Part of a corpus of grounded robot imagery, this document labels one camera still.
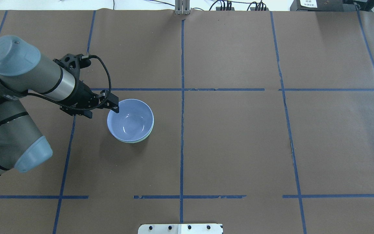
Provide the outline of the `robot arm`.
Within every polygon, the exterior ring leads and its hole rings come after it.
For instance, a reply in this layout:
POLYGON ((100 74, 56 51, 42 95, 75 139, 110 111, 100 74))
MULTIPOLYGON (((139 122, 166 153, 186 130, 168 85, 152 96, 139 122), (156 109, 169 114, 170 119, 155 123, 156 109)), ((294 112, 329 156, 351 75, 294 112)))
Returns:
POLYGON ((0 176, 11 169, 28 172, 53 155, 46 137, 20 101, 38 97, 58 105, 71 116, 92 118, 93 109, 119 112, 111 78, 99 56, 67 54, 49 59, 38 48, 14 35, 0 37, 0 176), (97 59, 108 77, 99 94, 80 79, 80 70, 97 59))

